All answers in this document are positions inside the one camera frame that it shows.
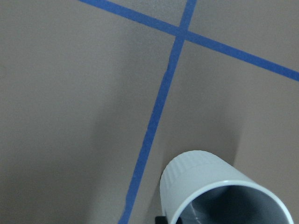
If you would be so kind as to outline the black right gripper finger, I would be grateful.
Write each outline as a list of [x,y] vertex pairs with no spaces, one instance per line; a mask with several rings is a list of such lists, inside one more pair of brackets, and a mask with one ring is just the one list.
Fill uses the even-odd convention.
[[155,224],[166,224],[166,216],[155,217]]

